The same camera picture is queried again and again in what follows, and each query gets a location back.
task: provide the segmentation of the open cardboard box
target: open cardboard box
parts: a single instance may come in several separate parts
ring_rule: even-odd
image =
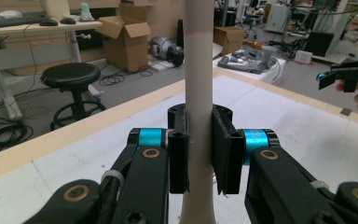
[[[239,27],[215,27],[213,29],[213,42],[223,46],[221,55],[226,55],[241,49],[245,31]]]
[[[103,25],[96,29],[103,34],[103,50],[108,63],[128,72],[138,72],[148,60],[146,9],[120,4],[120,16],[101,17]]]

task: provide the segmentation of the floor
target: floor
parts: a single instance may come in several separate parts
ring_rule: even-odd
[[[254,31],[257,33],[259,42],[282,41],[282,35],[265,32],[262,27],[255,27]],[[284,41],[291,41],[291,37],[286,37]],[[118,70],[104,60],[92,63],[102,69],[103,80],[95,82],[93,86],[102,93],[101,102],[106,108],[120,105],[185,78],[185,64],[163,72],[146,71],[142,74],[126,75],[117,73]],[[288,61],[282,77],[274,85],[356,112],[356,105],[352,100],[355,93],[336,92],[334,85],[318,91],[318,82],[315,78],[328,69],[329,66],[322,63],[303,64]],[[15,95],[18,95],[19,107],[23,113],[22,122],[28,126],[24,141],[50,132],[49,124],[54,113],[72,100],[72,95],[68,92],[47,89],[39,77],[40,75],[14,77],[8,74],[5,77],[9,88]],[[0,106],[0,118],[5,117],[6,110]],[[0,119],[0,128],[7,124],[6,120]],[[6,149],[9,147],[0,147],[0,150]]]

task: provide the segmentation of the white desk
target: white desk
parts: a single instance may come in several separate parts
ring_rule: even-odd
[[[220,62],[222,58],[218,58],[213,60],[213,67],[217,67],[217,64]],[[278,60],[278,64],[275,64],[274,66],[272,66],[272,68],[267,71],[267,72],[263,72],[262,74],[253,74],[253,73],[247,73],[247,72],[241,72],[241,71],[236,71],[236,70],[229,70],[233,73],[237,73],[239,75],[242,76],[246,76],[246,77],[250,77],[259,81],[263,81],[269,84],[274,83],[276,80],[278,80],[279,77],[282,76],[282,72],[283,72],[283,68],[284,65],[286,64],[286,61],[283,59],[277,59]]]
[[[358,181],[358,114],[346,117],[338,107],[220,68],[214,74],[213,102],[233,110],[236,128],[274,130],[282,147],[333,192],[341,182]],[[72,180],[99,182],[130,129],[167,127],[167,109],[184,102],[184,90],[180,81],[1,152],[0,223],[22,223]],[[244,166],[239,195],[214,194],[219,223],[249,223],[247,175]],[[170,223],[178,223],[181,201],[170,195]]]
[[[13,94],[7,88],[5,81],[2,79],[1,70],[26,65],[34,65],[35,63],[51,63],[70,58],[74,58],[75,62],[80,63],[81,59],[75,31],[95,29],[100,25],[101,23],[98,21],[89,21],[78,22],[75,25],[59,24],[58,26],[39,26],[38,24],[33,24],[0,28],[0,36],[30,36],[67,31],[70,33],[71,39],[71,41],[68,43],[40,45],[32,46],[31,48],[20,49],[0,49],[0,90],[3,94],[2,100],[5,103],[10,119],[21,119],[22,114],[16,104],[16,100],[14,99]],[[92,86],[89,86],[89,90],[91,93],[97,92],[95,89],[93,89]]]

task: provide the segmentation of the round stool seat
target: round stool seat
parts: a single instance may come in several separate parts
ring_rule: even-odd
[[[83,88],[98,80],[100,69],[89,63],[66,63],[52,66],[43,72],[43,83],[51,88]]]

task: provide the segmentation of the vertical white rod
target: vertical white rod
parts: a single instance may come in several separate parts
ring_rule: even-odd
[[[180,223],[215,223],[212,153],[213,1],[184,0],[190,192]]]

